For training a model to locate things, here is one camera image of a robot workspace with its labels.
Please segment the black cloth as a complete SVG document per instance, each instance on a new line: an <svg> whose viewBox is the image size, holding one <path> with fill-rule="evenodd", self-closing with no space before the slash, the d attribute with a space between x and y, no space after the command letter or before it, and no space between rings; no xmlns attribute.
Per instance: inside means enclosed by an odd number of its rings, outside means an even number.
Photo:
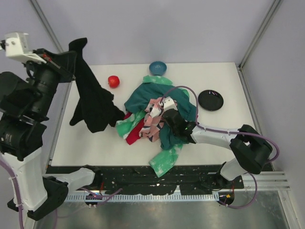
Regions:
<svg viewBox="0 0 305 229"><path fill-rule="evenodd" d="M108 125L115 127L125 113L114 105L114 95L101 87L84 60L82 51L87 42L87 38L80 38L69 43L69 50L77 53L74 76L80 96L69 124L75 126L84 121L89 131L96 133L104 131Z"/></svg>

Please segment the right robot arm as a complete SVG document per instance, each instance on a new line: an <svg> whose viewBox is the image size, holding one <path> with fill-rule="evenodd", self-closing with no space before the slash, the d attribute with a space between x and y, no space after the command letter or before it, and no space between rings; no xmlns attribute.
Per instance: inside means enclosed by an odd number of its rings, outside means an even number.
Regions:
<svg viewBox="0 0 305 229"><path fill-rule="evenodd" d="M273 150L272 146L250 125L239 129L223 129L186 121L175 109L163 113L163 119L173 134L185 143L210 144L231 150L234 158L224 162L214 175L219 187L229 185L245 173L260 174Z"/></svg>

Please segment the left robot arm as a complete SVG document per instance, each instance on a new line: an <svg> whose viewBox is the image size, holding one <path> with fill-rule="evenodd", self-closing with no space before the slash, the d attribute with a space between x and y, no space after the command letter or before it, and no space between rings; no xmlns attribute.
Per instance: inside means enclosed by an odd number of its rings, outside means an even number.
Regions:
<svg viewBox="0 0 305 229"><path fill-rule="evenodd" d="M61 177L43 176L44 122L58 85L73 80L77 53L38 49L34 55L37 60L25 62L30 74L26 80L12 72L0 75L0 151L14 187L8 207L25 210L38 221L56 210L71 192L98 185L102 175L97 167L85 165Z"/></svg>

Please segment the pink patterned cloth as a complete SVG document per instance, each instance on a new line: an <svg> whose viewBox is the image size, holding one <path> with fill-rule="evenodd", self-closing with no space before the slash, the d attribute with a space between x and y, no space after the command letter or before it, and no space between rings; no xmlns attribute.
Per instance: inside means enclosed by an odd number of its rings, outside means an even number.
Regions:
<svg viewBox="0 0 305 229"><path fill-rule="evenodd" d="M163 109L159 102L162 98L151 99L145 108L144 126L139 132L140 137L147 138L151 142L159 139L159 132L164 126Z"/></svg>

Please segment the mint green patterned cloth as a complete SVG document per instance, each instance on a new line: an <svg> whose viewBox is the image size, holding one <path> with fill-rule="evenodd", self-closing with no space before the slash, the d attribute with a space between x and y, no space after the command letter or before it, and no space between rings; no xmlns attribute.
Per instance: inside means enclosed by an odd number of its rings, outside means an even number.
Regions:
<svg viewBox="0 0 305 229"><path fill-rule="evenodd" d="M165 84L165 85L173 86L173 83L171 80L169 80L165 77L161 77L161 76L149 76L149 75L144 76L142 83L158 83L158 84ZM124 130L127 127L124 123L127 121L128 120L121 120L121 121L117 121L117 123L116 123L117 133L122 138L123 138L123 134L125 133ZM170 150L162 149L162 151L160 153L158 153L153 159L151 159L149 161L149 165L153 168L153 170L155 171L155 173L158 177L163 176L174 166L183 145L182 144L175 145Z"/></svg>

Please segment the red cloth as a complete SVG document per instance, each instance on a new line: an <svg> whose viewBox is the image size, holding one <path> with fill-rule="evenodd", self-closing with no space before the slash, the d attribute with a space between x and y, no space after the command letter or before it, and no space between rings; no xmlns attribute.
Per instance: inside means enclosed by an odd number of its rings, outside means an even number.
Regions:
<svg viewBox="0 0 305 229"><path fill-rule="evenodd" d="M124 120L128 120L124 123L127 127L125 128L125 133L123 134L123 139L126 140L127 144L132 145L141 138L139 132L144 126L145 115L145 111L139 111L134 114L128 112L123 118Z"/></svg>

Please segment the dark green cloth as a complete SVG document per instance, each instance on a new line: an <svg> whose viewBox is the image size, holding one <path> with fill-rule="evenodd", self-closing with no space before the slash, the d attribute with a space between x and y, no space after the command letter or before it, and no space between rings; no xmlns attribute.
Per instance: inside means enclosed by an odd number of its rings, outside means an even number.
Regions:
<svg viewBox="0 0 305 229"><path fill-rule="evenodd" d="M187 121L194 121L196 118L196 107L190 103L189 94L182 89L174 89L172 85L158 83L142 83L132 93L124 106L128 112L136 113L144 111L151 99L162 97L166 92L168 96L177 102L177 108L180 115ZM159 132L159 139L163 150L170 150L175 145L186 144L180 138L176 137L170 127L164 121L164 126Z"/></svg>

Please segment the black plate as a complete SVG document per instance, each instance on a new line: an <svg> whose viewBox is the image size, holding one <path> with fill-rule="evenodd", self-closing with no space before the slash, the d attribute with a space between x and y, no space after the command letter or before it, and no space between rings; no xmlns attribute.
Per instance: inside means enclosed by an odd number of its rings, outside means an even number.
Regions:
<svg viewBox="0 0 305 229"><path fill-rule="evenodd" d="M224 99L214 90L204 90L198 95L199 105L207 111L217 111L222 108Z"/></svg>

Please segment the red apple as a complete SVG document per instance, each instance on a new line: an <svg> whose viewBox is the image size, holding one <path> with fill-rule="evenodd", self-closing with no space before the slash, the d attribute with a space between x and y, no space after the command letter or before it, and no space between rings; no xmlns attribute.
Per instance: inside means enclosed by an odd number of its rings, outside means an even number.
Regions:
<svg viewBox="0 0 305 229"><path fill-rule="evenodd" d="M110 88L117 88L120 85L120 79L116 75L111 75L108 77L108 85Z"/></svg>

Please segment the blue bowl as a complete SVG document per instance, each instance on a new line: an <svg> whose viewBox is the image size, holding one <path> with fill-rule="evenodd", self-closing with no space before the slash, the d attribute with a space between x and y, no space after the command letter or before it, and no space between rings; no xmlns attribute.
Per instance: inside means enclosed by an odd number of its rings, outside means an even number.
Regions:
<svg viewBox="0 0 305 229"><path fill-rule="evenodd" d="M163 76L167 71L167 65L164 62L155 61L149 65L149 71L152 75Z"/></svg>

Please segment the left aluminium frame post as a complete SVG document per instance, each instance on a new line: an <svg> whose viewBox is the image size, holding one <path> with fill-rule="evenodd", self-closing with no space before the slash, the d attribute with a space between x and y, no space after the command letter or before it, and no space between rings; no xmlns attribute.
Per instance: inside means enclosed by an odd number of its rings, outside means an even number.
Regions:
<svg viewBox="0 0 305 229"><path fill-rule="evenodd" d="M55 46L58 52L63 52L64 49L60 44L53 28L51 27L45 13L43 12L41 6L39 5L37 0L28 0L29 4L33 8L34 12L36 13L37 17L39 18L43 28L45 29L48 37L50 38L52 44Z"/></svg>

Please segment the aluminium frame post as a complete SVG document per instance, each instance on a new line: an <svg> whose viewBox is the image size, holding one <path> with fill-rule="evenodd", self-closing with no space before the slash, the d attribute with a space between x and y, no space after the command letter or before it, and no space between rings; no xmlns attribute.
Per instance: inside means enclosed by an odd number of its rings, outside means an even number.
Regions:
<svg viewBox="0 0 305 229"><path fill-rule="evenodd" d="M263 17L262 22L260 23L257 32L255 33L254 37L252 38L241 62L238 64L238 69L241 71L245 65L247 64L248 59L252 55L253 51L256 49L258 43L262 39L263 35L265 34L266 30L268 29L271 21L273 20L274 16L278 12L279 8L281 7L283 0L273 0L271 6L269 7L266 15Z"/></svg>
<svg viewBox="0 0 305 229"><path fill-rule="evenodd" d="M64 49L60 44L53 28L51 27L45 13L43 12L41 6L39 5L37 0L28 0L29 4L33 8L34 12L36 13L37 17L39 18L43 28L45 29L48 37L50 38L52 44L55 46L58 52L63 52Z"/></svg>

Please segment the right aluminium frame post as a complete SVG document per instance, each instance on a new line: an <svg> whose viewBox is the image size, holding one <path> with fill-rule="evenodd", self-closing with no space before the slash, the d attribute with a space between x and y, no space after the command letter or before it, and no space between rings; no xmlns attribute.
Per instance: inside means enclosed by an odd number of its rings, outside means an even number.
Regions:
<svg viewBox="0 0 305 229"><path fill-rule="evenodd" d="M253 51L256 49L258 43L262 39L263 35L265 34L266 30L268 29L271 21L273 20L274 16L278 12L279 8L281 7L283 0L273 0L271 6L269 7L266 15L263 17L262 22L260 23L257 32L255 33L254 37L252 38L241 62L238 64L238 69L241 71L245 65L247 64L248 59L252 55Z"/></svg>

